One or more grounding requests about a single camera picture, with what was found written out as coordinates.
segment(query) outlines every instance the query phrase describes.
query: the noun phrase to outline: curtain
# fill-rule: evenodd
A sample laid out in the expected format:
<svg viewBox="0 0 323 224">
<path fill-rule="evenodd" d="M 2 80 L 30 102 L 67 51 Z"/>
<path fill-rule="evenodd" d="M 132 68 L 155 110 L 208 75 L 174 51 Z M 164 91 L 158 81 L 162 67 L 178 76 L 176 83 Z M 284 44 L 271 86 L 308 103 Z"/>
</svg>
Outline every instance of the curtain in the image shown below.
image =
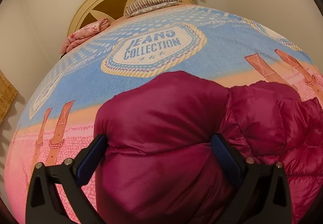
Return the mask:
<svg viewBox="0 0 323 224">
<path fill-rule="evenodd" d="M 0 71 L 0 124 L 17 94 L 18 91 Z"/>
</svg>

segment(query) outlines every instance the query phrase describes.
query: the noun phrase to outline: jeans collection logo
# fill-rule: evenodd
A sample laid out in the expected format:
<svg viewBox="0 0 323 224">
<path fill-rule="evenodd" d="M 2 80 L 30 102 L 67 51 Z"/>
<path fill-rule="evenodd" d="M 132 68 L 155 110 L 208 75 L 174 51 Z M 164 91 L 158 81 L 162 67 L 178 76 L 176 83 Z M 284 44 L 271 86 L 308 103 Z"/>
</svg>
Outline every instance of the jeans collection logo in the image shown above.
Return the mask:
<svg viewBox="0 0 323 224">
<path fill-rule="evenodd" d="M 119 76 L 155 76 L 196 54 L 206 42 L 194 25 L 166 25 L 121 40 L 103 60 L 101 70 Z"/>
</svg>

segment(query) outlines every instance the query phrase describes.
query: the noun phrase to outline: bedspread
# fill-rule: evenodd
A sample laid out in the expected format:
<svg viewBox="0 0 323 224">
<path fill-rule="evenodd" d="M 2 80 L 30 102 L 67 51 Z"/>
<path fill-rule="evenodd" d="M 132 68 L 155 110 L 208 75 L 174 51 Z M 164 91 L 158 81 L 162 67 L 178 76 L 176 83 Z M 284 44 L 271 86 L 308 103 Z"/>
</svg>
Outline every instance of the bedspread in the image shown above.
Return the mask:
<svg viewBox="0 0 323 224">
<path fill-rule="evenodd" d="M 292 42 L 252 20 L 179 5 L 116 21 L 65 55 L 29 100 L 11 141 L 5 188 L 25 223 L 31 173 L 38 161 L 61 164 L 93 139 L 96 112 L 113 96 L 162 72 L 183 70 L 225 86 L 271 81 L 322 105 L 323 77 Z M 82 189 L 96 207 L 95 175 Z M 68 215 L 77 221 L 62 188 Z"/>
</svg>

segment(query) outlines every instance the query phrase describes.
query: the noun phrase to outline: folded blanket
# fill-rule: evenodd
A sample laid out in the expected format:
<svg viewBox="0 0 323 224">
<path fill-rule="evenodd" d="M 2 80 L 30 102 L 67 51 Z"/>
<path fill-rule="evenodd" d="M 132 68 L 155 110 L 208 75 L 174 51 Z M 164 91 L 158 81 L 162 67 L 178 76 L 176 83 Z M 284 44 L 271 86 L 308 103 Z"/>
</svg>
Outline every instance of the folded blanket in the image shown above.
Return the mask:
<svg viewBox="0 0 323 224">
<path fill-rule="evenodd" d="M 94 37 L 96 34 L 107 29 L 109 26 L 110 21 L 107 18 L 103 18 L 75 31 L 63 42 L 60 53 L 64 54 L 70 52 L 73 48 Z"/>
</svg>

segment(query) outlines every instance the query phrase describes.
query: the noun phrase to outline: maroon down jacket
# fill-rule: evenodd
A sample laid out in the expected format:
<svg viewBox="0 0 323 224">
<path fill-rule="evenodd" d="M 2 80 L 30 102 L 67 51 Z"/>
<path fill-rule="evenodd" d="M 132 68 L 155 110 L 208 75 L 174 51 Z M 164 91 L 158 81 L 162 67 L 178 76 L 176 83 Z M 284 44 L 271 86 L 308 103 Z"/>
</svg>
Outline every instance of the maroon down jacket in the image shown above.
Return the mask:
<svg viewBox="0 0 323 224">
<path fill-rule="evenodd" d="M 282 161 L 293 223 L 323 183 L 323 114 L 285 84 L 225 88 L 185 72 L 163 73 L 98 111 L 94 134 L 109 148 L 96 172 L 99 214 L 117 224 L 209 224 L 235 190 L 211 151 L 220 132 L 258 163 Z"/>
</svg>

